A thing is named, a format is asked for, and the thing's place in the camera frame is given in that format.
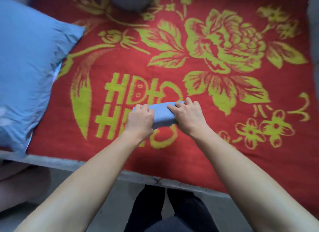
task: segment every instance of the red blanket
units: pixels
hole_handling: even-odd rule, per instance
[[[210,127],[319,212],[319,124],[307,0],[154,0],[127,13],[109,0],[37,0],[86,26],[53,85],[29,154],[87,161],[137,103],[190,96]],[[126,170],[226,192],[195,143],[160,128]]]

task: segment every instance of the floor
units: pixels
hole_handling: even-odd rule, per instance
[[[51,187],[45,196],[0,213],[1,231],[14,231],[18,224],[70,174],[71,172],[69,171],[52,169]],[[143,187],[141,184],[118,180],[87,231],[122,232],[130,215],[134,200]],[[210,196],[199,192],[196,192],[195,195],[201,198],[208,207],[220,232],[251,232],[247,221],[231,199]],[[173,208],[166,197],[162,217],[165,219],[173,214]]]

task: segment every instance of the folded towel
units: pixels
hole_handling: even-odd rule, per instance
[[[154,123],[152,128],[169,127],[172,124],[177,124],[174,114],[167,108],[167,105],[175,105],[175,102],[159,103],[149,106],[149,109],[154,109]]]

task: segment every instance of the hand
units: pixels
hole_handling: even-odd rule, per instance
[[[134,111],[129,113],[125,131],[136,136],[139,142],[142,142],[154,132],[152,129],[153,122],[154,109],[148,110],[147,104],[143,106],[137,104]]]
[[[177,126],[183,133],[193,137],[197,131],[208,127],[202,109],[197,101],[193,103],[190,98],[186,98],[184,104],[176,102],[175,105],[168,105],[167,107],[174,113],[175,119],[178,121]]]

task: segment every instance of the left hand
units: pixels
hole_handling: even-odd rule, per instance
[[[137,104],[135,110],[129,113],[125,131],[136,136],[139,142],[142,142],[154,132],[152,129],[153,122],[154,109],[148,110],[147,104],[143,106]]]

